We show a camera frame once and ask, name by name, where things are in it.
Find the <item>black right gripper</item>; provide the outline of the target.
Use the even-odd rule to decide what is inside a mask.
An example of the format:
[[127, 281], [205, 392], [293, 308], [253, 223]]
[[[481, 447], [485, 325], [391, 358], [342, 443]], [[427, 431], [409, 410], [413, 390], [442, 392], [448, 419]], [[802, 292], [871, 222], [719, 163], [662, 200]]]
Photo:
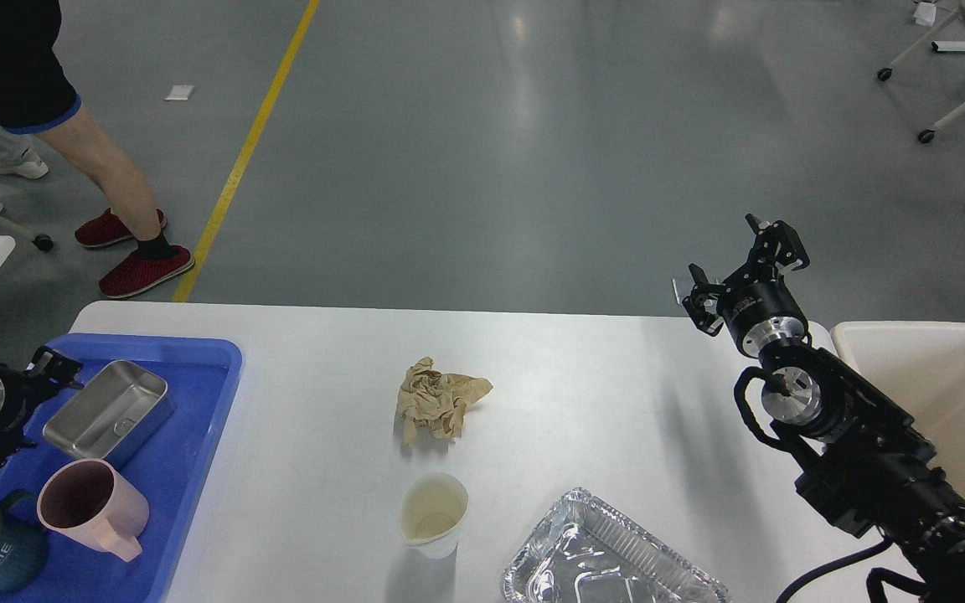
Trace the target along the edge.
[[681, 304], [698, 331], [716, 337], [724, 321], [736, 350], [746, 358], [758, 358], [774, 341], [807, 339], [807, 317], [784, 279], [789, 272], [808, 268], [811, 260], [799, 234], [785, 221], [747, 214], [746, 222], [755, 239], [741, 275], [751, 283], [719, 285], [699, 265], [689, 264], [693, 285]]

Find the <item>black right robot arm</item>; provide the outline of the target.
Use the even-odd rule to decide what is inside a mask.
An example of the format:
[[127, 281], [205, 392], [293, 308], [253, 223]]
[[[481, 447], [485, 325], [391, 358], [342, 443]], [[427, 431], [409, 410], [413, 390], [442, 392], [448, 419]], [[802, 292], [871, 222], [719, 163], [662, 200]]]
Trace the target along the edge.
[[800, 466], [797, 495], [831, 526], [854, 537], [874, 528], [882, 538], [808, 571], [780, 600], [896, 545], [916, 578], [871, 569], [870, 600], [885, 602], [892, 586], [922, 602], [965, 602], [965, 497], [945, 471], [928, 465], [936, 449], [914, 417], [838, 355], [814, 346], [785, 282], [788, 272], [809, 265], [797, 231], [753, 214], [746, 222], [755, 236], [746, 263], [719, 282], [689, 265], [693, 285], [681, 304], [701, 332], [713, 337], [727, 328], [736, 351], [754, 359], [736, 379], [735, 405], [759, 442]]

